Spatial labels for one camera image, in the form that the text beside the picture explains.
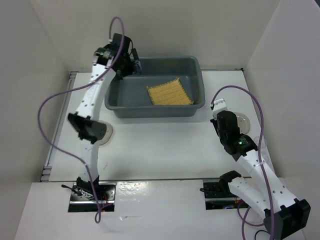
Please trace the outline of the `yellow bamboo placemat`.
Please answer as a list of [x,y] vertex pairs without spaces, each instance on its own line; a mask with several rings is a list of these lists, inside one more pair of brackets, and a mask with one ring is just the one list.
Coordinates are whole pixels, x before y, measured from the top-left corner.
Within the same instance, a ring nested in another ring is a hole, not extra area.
[[192,105],[194,103],[179,77],[156,86],[147,86],[146,89],[153,105]]

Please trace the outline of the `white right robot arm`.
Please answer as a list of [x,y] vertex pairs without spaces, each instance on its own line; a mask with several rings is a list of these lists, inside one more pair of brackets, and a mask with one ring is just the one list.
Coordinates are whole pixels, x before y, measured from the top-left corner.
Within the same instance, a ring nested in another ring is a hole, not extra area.
[[275,240],[283,240],[303,229],[310,215],[310,204],[290,192],[259,156],[256,143],[240,132],[237,116],[231,111],[221,110],[213,113],[211,122],[224,150],[255,183],[252,187],[233,170],[220,176],[220,193],[225,197],[233,194],[244,200],[263,218],[266,230]]

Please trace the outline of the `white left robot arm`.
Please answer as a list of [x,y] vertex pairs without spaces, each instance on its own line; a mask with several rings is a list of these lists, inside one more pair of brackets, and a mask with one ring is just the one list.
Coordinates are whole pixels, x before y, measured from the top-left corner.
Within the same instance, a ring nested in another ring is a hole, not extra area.
[[69,113],[67,120],[78,133],[81,159],[85,172],[76,179],[76,185],[88,200],[94,200],[100,193],[98,173],[99,141],[107,133],[107,125],[100,121],[100,110],[105,94],[117,77],[126,77],[140,69],[139,57],[133,50],[130,57],[132,40],[115,33],[113,39],[104,47],[98,48],[93,55],[90,86],[74,113]]

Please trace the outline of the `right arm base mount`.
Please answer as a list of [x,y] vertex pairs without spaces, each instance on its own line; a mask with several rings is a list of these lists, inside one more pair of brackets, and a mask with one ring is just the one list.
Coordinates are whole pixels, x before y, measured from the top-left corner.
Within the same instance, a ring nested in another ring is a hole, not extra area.
[[204,195],[206,210],[237,209],[242,199],[232,193],[225,193],[218,179],[204,179],[199,189]]

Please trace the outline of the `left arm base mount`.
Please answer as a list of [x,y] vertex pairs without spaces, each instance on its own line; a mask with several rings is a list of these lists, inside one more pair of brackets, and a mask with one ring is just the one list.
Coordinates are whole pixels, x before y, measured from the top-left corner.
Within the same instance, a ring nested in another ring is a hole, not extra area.
[[[76,183],[73,183],[72,186],[62,184],[61,187],[70,190],[68,212],[85,213],[98,210],[94,195],[77,188]],[[99,182],[97,198],[102,212],[113,212],[115,210],[115,195],[115,182]]]

